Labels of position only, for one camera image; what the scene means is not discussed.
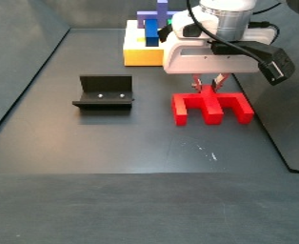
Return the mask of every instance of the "gray table surface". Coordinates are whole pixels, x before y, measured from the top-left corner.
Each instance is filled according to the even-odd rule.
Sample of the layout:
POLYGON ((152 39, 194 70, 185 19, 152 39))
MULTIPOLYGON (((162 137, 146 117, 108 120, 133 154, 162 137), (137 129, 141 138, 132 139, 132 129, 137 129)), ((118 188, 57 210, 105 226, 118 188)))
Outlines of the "gray table surface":
MULTIPOLYGON (((264 173, 285 164, 257 119, 220 126, 189 111, 174 125, 170 101, 193 92, 189 74, 122 65, 124 30, 72 30, 0 128, 0 173, 264 173), (130 112, 81 112, 80 74, 130 74, 130 112)), ((209 83, 213 76, 204 77, 209 83)), ((229 80, 224 92, 240 91, 229 80)))
POLYGON ((0 128, 0 244, 299 243, 299 174, 257 119, 176 127, 190 77, 125 68, 121 46, 73 30, 0 128), (70 105, 81 73, 133 75, 130 113, 70 105))

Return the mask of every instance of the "blue block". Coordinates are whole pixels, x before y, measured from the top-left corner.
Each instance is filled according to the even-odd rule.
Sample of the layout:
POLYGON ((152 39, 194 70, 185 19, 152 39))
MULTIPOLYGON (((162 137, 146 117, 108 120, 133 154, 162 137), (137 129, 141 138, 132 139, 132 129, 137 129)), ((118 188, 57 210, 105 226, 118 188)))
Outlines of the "blue block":
POLYGON ((145 20, 146 47, 158 47, 157 19, 145 20))

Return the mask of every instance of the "black cable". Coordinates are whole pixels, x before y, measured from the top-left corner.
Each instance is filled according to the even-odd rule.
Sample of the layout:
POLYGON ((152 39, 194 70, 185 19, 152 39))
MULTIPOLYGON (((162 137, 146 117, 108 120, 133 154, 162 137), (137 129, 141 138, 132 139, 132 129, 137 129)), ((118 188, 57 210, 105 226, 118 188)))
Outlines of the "black cable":
POLYGON ((275 28, 275 30, 276 30, 276 36, 275 36, 275 38, 273 38, 273 40, 271 42, 271 44, 272 44, 277 40, 277 37, 280 36, 280 28, 275 24, 269 24, 269 27, 275 28))
POLYGON ((275 6, 272 6, 271 8, 268 8, 268 9, 265 9, 265 10, 256 11, 256 12, 253 12, 253 15, 267 12, 267 11, 275 9, 275 8, 276 8, 277 6, 280 6, 280 5, 281 5, 281 3, 276 4, 275 6))
POLYGON ((280 28, 277 25, 269 23, 268 21, 261 21, 261 22, 249 22, 248 28, 253 29, 253 28, 268 28, 272 27, 276 30, 276 35, 273 37, 273 40, 271 42, 271 44, 277 40, 277 37, 280 36, 280 28))
POLYGON ((196 26, 200 28, 200 30, 212 38, 214 39, 216 41, 221 42, 222 44, 225 44, 226 46, 232 47, 233 49, 236 49, 241 54, 252 57, 265 68, 268 67, 267 64, 264 63, 264 61, 249 51, 247 51, 245 49, 237 47, 233 43, 228 42, 224 38, 216 36, 213 33, 210 33, 205 27, 202 26, 202 24, 198 22, 196 16, 194 16, 194 13, 192 11, 192 6, 190 6, 190 2, 189 0, 186 0, 186 9, 188 9, 188 12, 189 12, 189 15, 193 19, 193 22, 196 24, 196 26))

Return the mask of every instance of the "gray wall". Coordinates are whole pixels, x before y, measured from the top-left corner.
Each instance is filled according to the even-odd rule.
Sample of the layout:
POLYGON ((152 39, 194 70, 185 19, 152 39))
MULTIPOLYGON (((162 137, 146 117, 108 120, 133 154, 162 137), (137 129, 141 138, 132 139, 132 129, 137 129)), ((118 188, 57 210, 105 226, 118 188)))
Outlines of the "gray wall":
MULTIPOLYGON (((156 0, 41 0, 73 28, 124 28, 137 10, 156 10, 156 0)), ((185 0, 170 0, 169 10, 184 10, 185 0)))
MULTIPOLYGON (((268 1, 263 1, 259 8, 269 5, 268 1)), ((296 72, 275 87, 260 73, 237 77, 285 163, 291 169, 299 171, 299 15, 287 6, 280 6, 255 19, 268 20, 279 25, 281 35, 275 46, 285 49, 296 72)))
POLYGON ((68 32, 37 0, 0 0, 0 121, 68 32))

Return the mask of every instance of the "red block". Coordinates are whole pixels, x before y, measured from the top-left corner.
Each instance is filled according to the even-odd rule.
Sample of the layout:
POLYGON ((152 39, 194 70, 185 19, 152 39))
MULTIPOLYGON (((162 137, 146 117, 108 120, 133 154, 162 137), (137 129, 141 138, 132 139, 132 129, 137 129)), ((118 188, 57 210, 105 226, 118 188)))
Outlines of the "red block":
POLYGON ((173 95, 173 113, 177 126, 186 124, 186 109, 202 111, 206 125, 220 125, 224 118, 222 108, 232 108, 237 122, 249 124, 255 111, 243 93, 216 93, 210 86, 204 85, 201 93, 178 93, 173 95))

